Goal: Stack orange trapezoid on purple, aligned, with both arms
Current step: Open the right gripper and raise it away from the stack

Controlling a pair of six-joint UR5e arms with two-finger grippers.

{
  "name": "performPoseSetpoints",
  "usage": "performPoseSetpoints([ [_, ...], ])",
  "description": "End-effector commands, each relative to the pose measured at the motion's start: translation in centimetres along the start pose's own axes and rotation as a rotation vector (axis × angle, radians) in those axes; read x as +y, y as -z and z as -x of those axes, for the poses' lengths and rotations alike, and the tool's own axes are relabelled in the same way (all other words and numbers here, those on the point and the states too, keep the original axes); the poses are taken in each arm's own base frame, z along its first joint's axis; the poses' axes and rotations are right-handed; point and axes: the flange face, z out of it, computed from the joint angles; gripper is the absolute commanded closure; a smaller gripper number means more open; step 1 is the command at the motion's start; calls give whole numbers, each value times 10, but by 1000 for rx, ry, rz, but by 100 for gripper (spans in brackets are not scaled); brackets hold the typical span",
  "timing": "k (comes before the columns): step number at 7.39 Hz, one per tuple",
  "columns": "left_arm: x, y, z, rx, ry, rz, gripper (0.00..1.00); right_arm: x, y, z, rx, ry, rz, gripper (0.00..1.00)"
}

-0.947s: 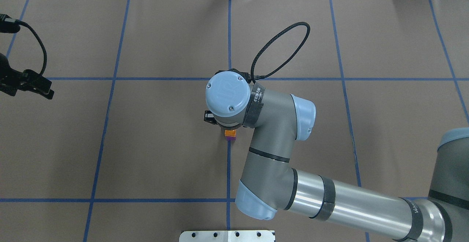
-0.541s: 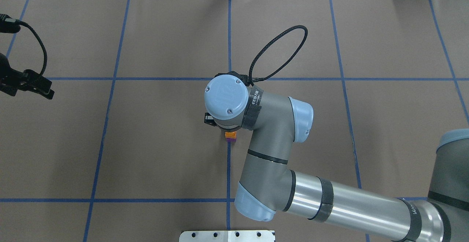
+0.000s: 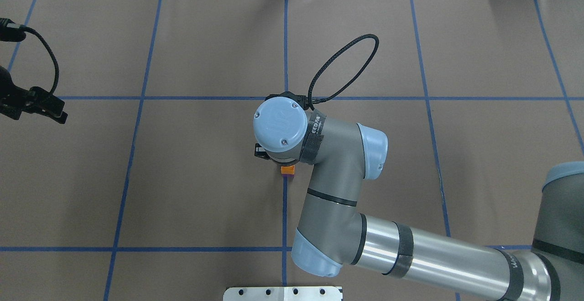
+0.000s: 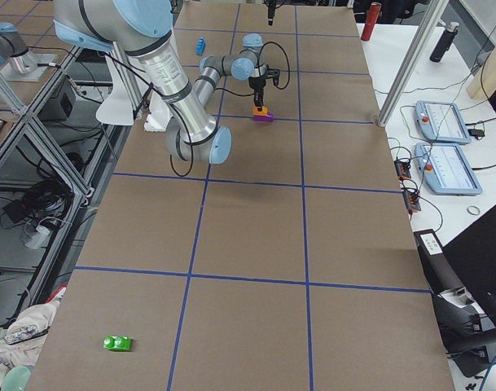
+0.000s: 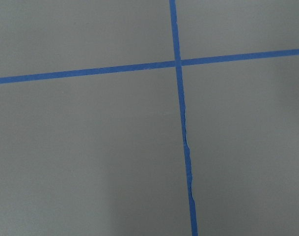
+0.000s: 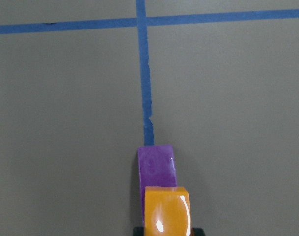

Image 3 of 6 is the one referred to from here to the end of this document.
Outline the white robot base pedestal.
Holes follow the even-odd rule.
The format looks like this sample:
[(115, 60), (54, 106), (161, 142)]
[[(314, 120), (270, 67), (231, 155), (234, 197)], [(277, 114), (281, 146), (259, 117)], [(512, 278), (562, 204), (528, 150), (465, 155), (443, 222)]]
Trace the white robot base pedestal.
[(224, 301), (343, 301), (336, 286), (264, 286), (228, 288)]

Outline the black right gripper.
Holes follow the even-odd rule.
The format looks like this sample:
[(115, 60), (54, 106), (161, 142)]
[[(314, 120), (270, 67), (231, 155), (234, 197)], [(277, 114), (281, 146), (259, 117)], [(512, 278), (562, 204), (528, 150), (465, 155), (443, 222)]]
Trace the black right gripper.
[(257, 143), (274, 161), (296, 161), (307, 130), (307, 115), (296, 97), (276, 95), (254, 113)]

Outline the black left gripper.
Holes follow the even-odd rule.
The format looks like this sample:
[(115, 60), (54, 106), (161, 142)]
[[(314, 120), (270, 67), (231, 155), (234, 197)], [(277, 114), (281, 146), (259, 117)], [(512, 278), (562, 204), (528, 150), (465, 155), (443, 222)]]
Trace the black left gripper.
[(63, 125), (68, 118), (64, 105), (63, 100), (40, 87), (26, 90), (16, 86), (10, 72), (0, 67), (0, 112), (4, 116), (19, 120), (22, 112), (41, 114)]

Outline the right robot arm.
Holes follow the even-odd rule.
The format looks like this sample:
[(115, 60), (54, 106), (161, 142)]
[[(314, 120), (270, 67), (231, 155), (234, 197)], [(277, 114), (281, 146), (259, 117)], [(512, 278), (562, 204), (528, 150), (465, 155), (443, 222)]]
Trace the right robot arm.
[(559, 99), (275, 97), (258, 144), (306, 162), (292, 259), (489, 301), (583, 299), (583, 151)]

